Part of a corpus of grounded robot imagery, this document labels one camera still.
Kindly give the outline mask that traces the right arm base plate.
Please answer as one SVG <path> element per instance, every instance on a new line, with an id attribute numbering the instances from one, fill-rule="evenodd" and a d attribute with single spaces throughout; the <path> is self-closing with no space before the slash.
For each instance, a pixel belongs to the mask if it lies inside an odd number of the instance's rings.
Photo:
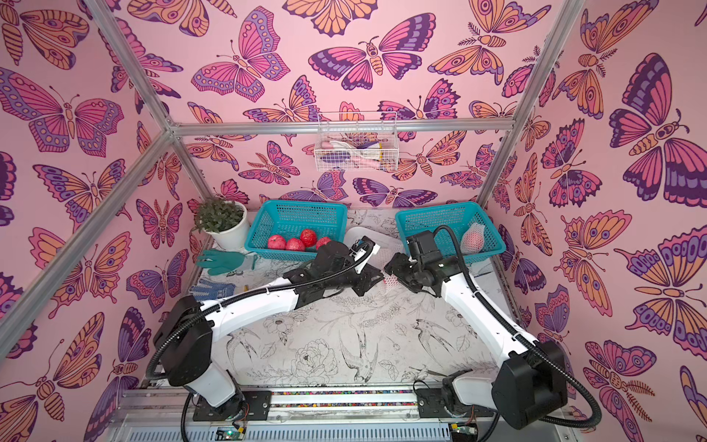
<path id="1" fill-rule="evenodd" d="M 495 411 L 480 405 L 465 405 L 457 400 L 448 389 L 428 388 L 416 384 L 414 395 L 417 401 L 418 414 L 421 418 L 461 419 L 471 417 L 474 411 L 480 417 L 493 417 Z"/>

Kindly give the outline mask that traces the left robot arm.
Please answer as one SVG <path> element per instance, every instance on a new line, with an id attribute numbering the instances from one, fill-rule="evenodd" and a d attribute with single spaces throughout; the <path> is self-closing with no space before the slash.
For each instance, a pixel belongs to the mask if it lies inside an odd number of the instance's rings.
<path id="1" fill-rule="evenodd" d="M 214 409 L 242 401 L 235 377 L 212 357 L 214 343 L 272 315 L 296 311 L 345 289 L 358 296 L 384 280 L 370 264 L 346 264 L 340 270 L 295 268 L 264 287 L 230 298 L 199 302 L 183 298 L 169 313 L 154 339 L 155 353 L 147 380 L 165 380 L 199 395 Z"/>

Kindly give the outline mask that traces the red apple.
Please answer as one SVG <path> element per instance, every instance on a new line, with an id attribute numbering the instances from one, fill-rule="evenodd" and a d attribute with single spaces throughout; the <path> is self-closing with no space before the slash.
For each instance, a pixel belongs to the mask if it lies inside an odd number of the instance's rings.
<path id="1" fill-rule="evenodd" d="M 331 242 L 331 239 L 328 237 L 320 238 L 320 239 L 318 239 L 318 241 L 316 243 L 316 249 L 318 250 L 320 247 L 322 247 L 330 242 Z"/>
<path id="2" fill-rule="evenodd" d="M 306 248 L 307 246 L 299 238 L 289 239 L 285 243 L 285 249 L 289 250 L 289 252 L 305 252 Z"/>

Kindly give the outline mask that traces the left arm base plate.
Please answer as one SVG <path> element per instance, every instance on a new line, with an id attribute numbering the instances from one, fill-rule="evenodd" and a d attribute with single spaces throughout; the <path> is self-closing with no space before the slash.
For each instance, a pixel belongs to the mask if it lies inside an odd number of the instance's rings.
<path id="1" fill-rule="evenodd" d="M 193 412 L 193 421 L 265 421 L 271 409 L 271 401 L 271 390 L 245 390 L 219 407 L 213 407 L 200 397 Z"/>

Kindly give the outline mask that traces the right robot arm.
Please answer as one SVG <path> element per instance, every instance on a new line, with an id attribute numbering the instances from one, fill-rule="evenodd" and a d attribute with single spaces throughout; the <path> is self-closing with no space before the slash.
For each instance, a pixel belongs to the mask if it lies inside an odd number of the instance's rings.
<path id="1" fill-rule="evenodd" d="M 493 409 L 514 429 L 541 421 L 558 427 L 597 427 L 603 414 L 595 397 L 565 370 L 564 353 L 557 344 L 541 343 L 512 322 L 482 291 L 468 267 L 456 258 L 421 266 L 404 253 L 397 253 L 385 266 L 410 291 L 427 289 L 451 305 L 477 333 L 495 357 L 498 373 L 482 393 L 468 375 L 453 381 L 456 398 L 467 405 Z M 580 420 L 556 417 L 568 403 L 571 385 L 590 407 L 591 415 Z"/>

